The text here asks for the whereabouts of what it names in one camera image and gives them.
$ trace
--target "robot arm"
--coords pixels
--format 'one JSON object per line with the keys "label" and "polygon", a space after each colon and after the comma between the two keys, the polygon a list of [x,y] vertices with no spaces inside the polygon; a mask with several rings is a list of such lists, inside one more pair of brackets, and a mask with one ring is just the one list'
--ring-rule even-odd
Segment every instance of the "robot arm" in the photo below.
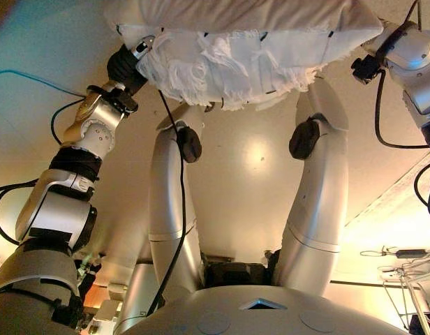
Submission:
{"label": "robot arm", "polygon": [[0,334],[75,333],[82,299],[71,256],[89,241],[96,209],[88,201],[117,126],[138,108],[131,96],[147,80],[135,64],[151,42],[147,36],[134,51],[123,46],[108,63],[110,81],[88,87],[58,154],[23,207],[16,225],[20,245],[0,268]]}
{"label": "robot arm", "polygon": [[388,68],[430,147],[430,31],[419,31],[409,21],[401,26],[383,21],[383,26],[381,35],[363,44],[370,55],[353,63],[353,75],[367,84],[381,67]]}

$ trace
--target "white towel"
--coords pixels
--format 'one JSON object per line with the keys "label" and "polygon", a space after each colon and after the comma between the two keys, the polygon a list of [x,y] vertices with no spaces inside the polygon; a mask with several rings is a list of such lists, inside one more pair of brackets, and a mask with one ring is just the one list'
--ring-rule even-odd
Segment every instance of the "white towel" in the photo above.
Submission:
{"label": "white towel", "polygon": [[360,0],[112,0],[105,15],[128,48],[155,36],[137,69],[166,96],[225,110],[306,90],[383,30]]}

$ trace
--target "blue cable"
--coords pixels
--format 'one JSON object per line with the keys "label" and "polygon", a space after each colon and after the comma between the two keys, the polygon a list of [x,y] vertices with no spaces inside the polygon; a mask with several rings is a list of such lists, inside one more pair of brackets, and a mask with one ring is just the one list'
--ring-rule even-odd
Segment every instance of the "blue cable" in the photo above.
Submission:
{"label": "blue cable", "polygon": [[78,96],[80,98],[84,98],[85,97],[83,94],[79,94],[77,92],[70,91],[68,89],[62,89],[61,87],[58,87],[57,85],[52,84],[51,82],[48,82],[47,80],[45,80],[45,79],[43,79],[41,77],[37,77],[35,75],[32,75],[30,73],[24,73],[24,72],[21,72],[21,71],[18,71],[18,70],[12,70],[12,69],[0,70],[0,75],[2,75],[4,73],[12,73],[14,75],[19,75],[21,77],[24,77],[24,78],[27,78],[27,79],[30,79],[30,80],[34,80],[36,82],[40,82],[41,84],[44,84],[44,85],[46,85],[48,87],[52,87],[53,89],[56,89],[57,91],[67,93],[67,94],[70,94],[72,96]]}

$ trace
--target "beige ceiling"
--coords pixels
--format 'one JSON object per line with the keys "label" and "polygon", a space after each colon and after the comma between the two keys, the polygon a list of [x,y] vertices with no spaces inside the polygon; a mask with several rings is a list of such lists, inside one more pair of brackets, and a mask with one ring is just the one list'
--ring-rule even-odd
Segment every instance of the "beige ceiling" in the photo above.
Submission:
{"label": "beige ceiling", "polygon": [[[105,23],[101,2],[17,3],[0,25],[0,69],[34,73],[76,91],[84,91],[88,84],[103,84],[106,61],[121,42]],[[411,0],[365,2],[378,16],[400,23]],[[430,0],[422,3],[423,26],[430,29]],[[0,11],[2,17],[5,10],[0,8]],[[350,120],[348,221],[427,153],[378,144],[373,133],[377,83],[364,87],[350,73],[353,60],[363,56],[362,50],[355,50],[325,71]],[[217,107],[205,115],[203,155],[189,167],[204,252],[260,262],[264,250],[279,248],[303,167],[288,152],[288,140],[295,128],[297,97],[297,93],[290,94],[285,101],[260,112],[252,107],[223,112]],[[145,246],[154,129],[165,117],[165,110],[157,91],[149,85],[135,99],[140,110],[119,127],[116,148],[105,159],[92,199],[98,208],[98,221],[87,251],[107,253],[98,277],[100,284],[126,283]],[[13,75],[0,76],[0,185],[36,178],[47,168],[57,152],[49,131],[50,116],[72,100],[40,84]],[[59,133],[74,114],[75,110],[70,109],[59,117]],[[385,138],[405,144],[422,143],[421,133],[401,100],[401,89],[391,80],[386,81],[382,114]],[[2,225],[9,233],[13,233],[27,194],[28,191],[15,191],[0,208]],[[380,234],[378,225],[366,229],[362,222],[346,228],[347,244],[366,246],[358,234],[353,234],[354,230],[371,231],[366,239]],[[417,240],[421,241],[425,232],[409,234],[417,234]],[[0,258],[12,250],[13,246],[0,238]],[[341,265],[344,271],[354,261],[349,258]]]}

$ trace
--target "silver robot arm segment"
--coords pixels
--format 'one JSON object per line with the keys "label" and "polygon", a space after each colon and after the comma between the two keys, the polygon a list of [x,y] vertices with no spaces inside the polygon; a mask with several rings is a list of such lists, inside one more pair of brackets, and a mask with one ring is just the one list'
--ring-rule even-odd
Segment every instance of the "silver robot arm segment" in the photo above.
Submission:
{"label": "silver robot arm segment", "polygon": [[[173,113],[178,131],[190,127],[200,137],[202,113],[201,107],[180,106]],[[156,277],[161,283],[182,234],[182,196],[179,183],[181,159],[175,131],[168,118],[158,130],[150,175],[149,240]],[[202,288],[202,260],[186,165],[184,162],[186,238],[163,294],[167,303]]]}
{"label": "silver robot arm segment", "polygon": [[322,78],[300,95],[290,149],[304,159],[273,284],[322,295],[340,251],[348,199],[348,120]]}
{"label": "silver robot arm segment", "polygon": [[362,45],[370,55],[353,63],[353,75],[367,83],[380,67],[388,68],[403,88],[406,107],[430,147],[430,31],[419,31],[412,22],[398,26],[383,21],[383,26],[381,35]]}

